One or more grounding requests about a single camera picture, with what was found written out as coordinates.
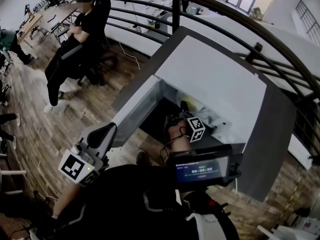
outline curved railing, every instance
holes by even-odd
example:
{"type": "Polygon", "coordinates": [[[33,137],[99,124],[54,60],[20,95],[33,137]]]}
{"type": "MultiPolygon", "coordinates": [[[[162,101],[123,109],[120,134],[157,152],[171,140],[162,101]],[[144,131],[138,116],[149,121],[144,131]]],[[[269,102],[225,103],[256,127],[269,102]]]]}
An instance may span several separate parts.
{"type": "MultiPolygon", "coordinates": [[[[59,0],[61,2],[73,2],[74,0],[59,0]]],[[[172,27],[172,32],[174,33],[180,26],[180,17],[184,16],[186,18],[189,18],[191,20],[194,20],[200,24],[203,24],[223,35],[226,37],[232,39],[236,43],[240,44],[241,46],[245,47],[250,51],[250,55],[253,55],[253,58],[258,61],[262,61],[263,63],[257,63],[253,62],[253,60],[249,61],[254,67],[259,69],[262,73],[265,75],[269,75],[272,77],[280,78],[284,81],[286,81],[292,89],[296,92],[298,99],[294,100],[294,104],[297,107],[297,117],[299,120],[295,123],[295,129],[302,134],[302,139],[304,139],[303,143],[306,144],[306,146],[311,152],[311,154],[320,155],[320,149],[315,144],[315,140],[318,141],[320,145],[320,136],[317,133],[318,124],[320,124],[320,117],[318,116],[317,106],[314,103],[315,99],[320,100],[320,86],[318,81],[320,81],[320,78],[313,76],[307,67],[304,65],[304,63],[297,57],[297,55],[292,52],[281,40],[279,40],[277,37],[275,37],[271,32],[269,32],[266,28],[264,28],[259,23],[255,22],[254,20],[250,19],[246,15],[238,12],[237,10],[220,3],[215,0],[187,0],[189,2],[196,3],[200,6],[206,7],[209,10],[216,12],[222,16],[226,16],[230,18],[231,20],[239,23],[240,25],[244,26],[248,30],[250,30],[252,33],[256,34],[260,38],[262,38],[264,41],[266,41],[268,44],[270,44],[275,50],[277,50],[291,65],[286,65],[277,61],[273,61],[270,58],[267,58],[263,54],[260,53],[259,49],[256,47],[252,47],[245,41],[241,40],[239,37],[235,36],[234,34],[226,31],[225,29],[222,29],[221,27],[214,25],[206,20],[203,20],[202,18],[196,17],[194,15],[191,15],[186,12],[181,11],[181,0],[172,0],[172,7],[163,6],[159,4],[155,4],[152,2],[142,1],[142,0],[114,0],[114,1],[122,1],[122,2],[128,2],[128,3],[134,3],[134,4],[142,4],[150,7],[155,7],[158,9],[162,9],[167,12],[172,13],[172,22],[169,22],[164,19],[160,19],[158,17],[154,17],[152,15],[127,10],[123,8],[115,8],[111,7],[111,10],[113,11],[119,11],[123,13],[128,14],[134,14],[136,16],[145,17],[147,19],[151,19],[163,24],[166,24],[168,26],[172,27]],[[309,95],[304,95],[301,91],[301,87],[306,88],[308,90],[311,90],[311,93],[309,95]]],[[[125,18],[116,17],[116,16],[109,16],[110,19],[118,20],[127,22],[130,24],[138,25],[142,28],[146,28],[148,30],[157,32],[158,34],[161,34],[165,37],[170,37],[171,35],[167,32],[161,31],[159,29],[152,28],[148,25],[141,24],[136,21],[131,21],[125,18]]],[[[152,41],[155,41],[159,44],[163,43],[163,40],[159,40],[158,38],[155,38],[153,36],[146,35],[145,33],[138,32],[136,30],[114,24],[111,22],[107,22],[107,25],[117,27],[126,31],[129,31],[131,33],[135,33],[139,36],[148,38],[152,41]]],[[[247,57],[246,54],[238,54],[241,57],[244,57],[244,59],[247,57]]]]}

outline desk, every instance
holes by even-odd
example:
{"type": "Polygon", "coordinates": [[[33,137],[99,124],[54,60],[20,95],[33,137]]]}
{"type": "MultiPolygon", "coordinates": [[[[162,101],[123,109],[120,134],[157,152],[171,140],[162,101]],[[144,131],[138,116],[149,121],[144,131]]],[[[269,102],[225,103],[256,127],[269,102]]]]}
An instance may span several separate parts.
{"type": "Polygon", "coordinates": [[[183,26],[112,104],[118,111],[112,119],[118,127],[112,148],[122,147],[137,128],[143,129],[163,98],[177,103],[177,91],[217,115],[210,123],[215,143],[245,144],[238,190],[263,202],[288,152],[296,108],[252,65],[183,26]]]}
{"type": "Polygon", "coordinates": [[[22,41],[25,41],[25,43],[32,48],[32,46],[25,40],[27,34],[37,25],[39,20],[42,18],[42,15],[40,13],[35,13],[33,19],[29,19],[21,28],[20,31],[23,31],[22,36],[18,36],[18,45],[22,43],[22,41]]]}
{"type": "Polygon", "coordinates": [[[41,12],[42,19],[39,25],[40,27],[47,30],[48,32],[54,33],[54,35],[56,36],[55,32],[57,34],[59,33],[59,27],[77,9],[78,9],[78,6],[76,4],[71,4],[71,3],[62,3],[62,4],[59,4],[57,7],[50,7],[47,10],[41,12]],[[52,21],[48,22],[53,16],[55,16],[55,18],[52,21]]]}

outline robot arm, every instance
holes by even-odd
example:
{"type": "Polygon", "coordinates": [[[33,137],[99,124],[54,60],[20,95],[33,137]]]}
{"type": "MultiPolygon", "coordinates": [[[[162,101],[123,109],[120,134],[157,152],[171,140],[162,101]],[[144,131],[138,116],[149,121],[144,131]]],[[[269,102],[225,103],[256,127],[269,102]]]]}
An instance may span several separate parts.
{"type": "Polygon", "coordinates": [[[59,171],[73,183],[88,186],[108,165],[107,152],[117,134],[117,125],[99,123],[86,128],[71,150],[66,150],[59,171]]]}

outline display screen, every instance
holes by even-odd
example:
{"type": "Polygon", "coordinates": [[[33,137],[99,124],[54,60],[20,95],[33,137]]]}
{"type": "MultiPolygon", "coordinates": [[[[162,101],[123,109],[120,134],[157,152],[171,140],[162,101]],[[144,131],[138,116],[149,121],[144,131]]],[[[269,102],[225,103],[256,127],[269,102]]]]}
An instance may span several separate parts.
{"type": "Polygon", "coordinates": [[[227,175],[229,157],[215,158],[197,162],[176,164],[176,179],[178,183],[206,181],[223,178],[227,175]]]}

